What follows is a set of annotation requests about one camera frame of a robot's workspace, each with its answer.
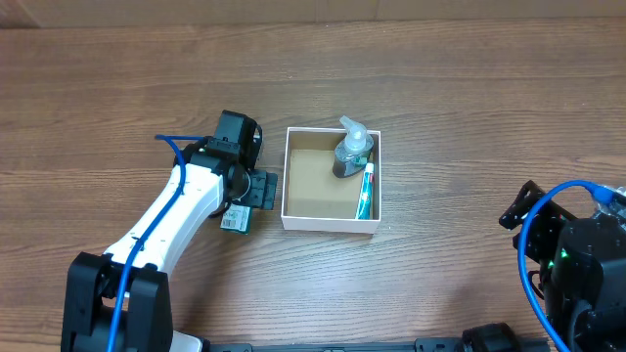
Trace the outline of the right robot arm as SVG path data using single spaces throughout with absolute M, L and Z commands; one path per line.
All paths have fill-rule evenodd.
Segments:
M 586 190 L 594 213 L 577 217 L 554 202 Z M 499 219 L 513 246 L 524 294 L 559 351 L 625 348 L 625 191 L 572 180 L 550 191 L 526 182 Z

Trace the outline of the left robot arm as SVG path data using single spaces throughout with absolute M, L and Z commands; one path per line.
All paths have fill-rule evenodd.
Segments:
M 207 351 L 173 327 L 169 278 L 202 225 L 247 233 L 253 209 L 274 206 L 278 177 L 256 168 L 260 125 L 224 110 L 211 136 L 162 136 L 175 153 L 164 189 L 101 255 L 81 252 L 67 272 L 63 352 Z

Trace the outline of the clear soap pump bottle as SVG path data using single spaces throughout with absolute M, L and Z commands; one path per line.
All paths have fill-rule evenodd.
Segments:
M 345 130 L 345 136 L 335 147 L 333 173 L 337 178 L 347 178 L 366 167 L 374 139 L 362 123 L 345 115 L 339 122 Z

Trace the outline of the green white floss packet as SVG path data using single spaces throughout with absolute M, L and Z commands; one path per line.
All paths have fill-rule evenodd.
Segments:
M 247 235 L 250 231 L 251 214 L 251 207 L 235 204 L 230 205 L 222 215 L 220 229 Z

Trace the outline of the teal toothpaste tube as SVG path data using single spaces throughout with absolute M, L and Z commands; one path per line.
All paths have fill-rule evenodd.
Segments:
M 361 190 L 359 192 L 359 198 L 355 213 L 355 218 L 358 220 L 370 220 L 371 209 L 373 201 L 373 187 L 374 187 L 374 172 L 375 165 L 372 162 L 368 162 L 365 166 L 363 179 L 361 184 Z

